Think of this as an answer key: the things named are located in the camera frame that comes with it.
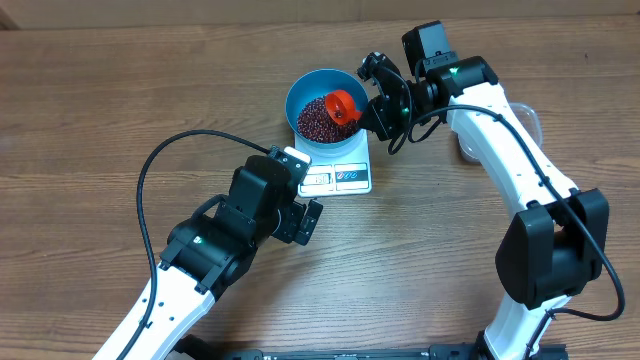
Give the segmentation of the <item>red scoop with blue handle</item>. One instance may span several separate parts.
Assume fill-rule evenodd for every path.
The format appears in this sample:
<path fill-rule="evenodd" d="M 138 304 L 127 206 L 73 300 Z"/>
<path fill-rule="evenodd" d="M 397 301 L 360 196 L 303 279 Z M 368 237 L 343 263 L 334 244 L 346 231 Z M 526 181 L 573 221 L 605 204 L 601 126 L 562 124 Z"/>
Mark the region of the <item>red scoop with blue handle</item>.
<path fill-rule="evenodd" d="M 353 97 L 345 90 L 335 90 L 325 96 L 325 108 L 330 118 L 339 126 L 358 121 L 361 112 L 357 110 Z"/>

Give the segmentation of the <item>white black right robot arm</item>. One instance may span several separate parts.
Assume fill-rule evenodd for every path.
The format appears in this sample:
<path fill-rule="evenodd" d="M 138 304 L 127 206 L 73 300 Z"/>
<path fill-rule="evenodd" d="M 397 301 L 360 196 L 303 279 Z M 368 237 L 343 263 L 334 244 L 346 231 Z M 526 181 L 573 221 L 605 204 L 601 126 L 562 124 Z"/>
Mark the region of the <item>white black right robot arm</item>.
<path fill-rule="evenodd" d="M 391 59 L 367 55 L 358 77 L 378 95 L 360 117 L 396 153 L 414 129 L 447 124 L 466 144 L 507 206 L 510 225 L 495 257 L 505 294 L 493 321 L 472 344 L 431 347 L 431 358 L 563 359 L 561 346 L 541 346 L 553 318 L 610 268 L 604 247 L 609 205 L 582 191 L 545 156 L 512 110 L 496 73 L 481 57 L 461 59 L 434 21 L 405 33 L 411 78 Z"/>

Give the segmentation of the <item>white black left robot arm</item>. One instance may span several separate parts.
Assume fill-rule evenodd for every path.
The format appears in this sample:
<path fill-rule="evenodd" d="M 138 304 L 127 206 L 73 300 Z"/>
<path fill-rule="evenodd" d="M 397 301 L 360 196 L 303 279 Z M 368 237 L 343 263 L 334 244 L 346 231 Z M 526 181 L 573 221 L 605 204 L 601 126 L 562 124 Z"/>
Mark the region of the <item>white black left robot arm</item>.
<path fill-rule="evenodd" d="M 149 282 L 97 352 L 99 359 L 164 359 L 274 237 L 306 245 L 322 206 L 296 201 L 311 158 L 291 147 L 253 155 L 216 195 L 176 225 Z"/>

